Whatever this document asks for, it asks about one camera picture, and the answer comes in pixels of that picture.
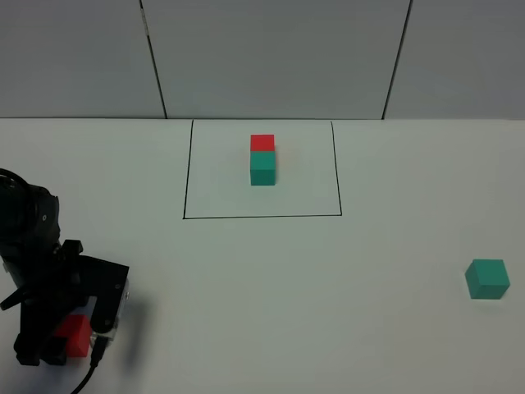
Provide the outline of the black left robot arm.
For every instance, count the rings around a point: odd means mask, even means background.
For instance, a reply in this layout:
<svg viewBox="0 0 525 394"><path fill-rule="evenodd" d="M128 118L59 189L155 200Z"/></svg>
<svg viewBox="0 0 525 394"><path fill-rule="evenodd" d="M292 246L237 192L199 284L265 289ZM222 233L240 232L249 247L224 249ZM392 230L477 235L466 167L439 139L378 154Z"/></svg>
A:
<svg viewBox="0 0 525 394"><path fill-rule="evenodd" d="M14 349L25 366L66 363L68 337L56 330L88 301L78 290L77 274L66 266L58 214L58 199L47 189L1 171L1 258L16 285L1 308L21 307Z"/></svg>

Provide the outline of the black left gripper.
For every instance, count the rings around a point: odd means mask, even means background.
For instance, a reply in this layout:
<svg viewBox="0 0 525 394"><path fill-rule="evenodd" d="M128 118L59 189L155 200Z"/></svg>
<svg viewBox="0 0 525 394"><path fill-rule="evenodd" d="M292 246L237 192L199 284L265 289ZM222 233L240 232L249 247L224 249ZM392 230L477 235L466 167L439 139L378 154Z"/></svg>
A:
<svg viewBox="0 0 525 394"><path fill-rule="evenodd" d="M55 331L74 309L84 306L89 296L81 289L80 241L28 246L1 246L4 268L16 289L1 301L1 310L20 307L20 331L14 350L21 365L39 366L43 350L46 364L65 364L66 337Z"/></svg>

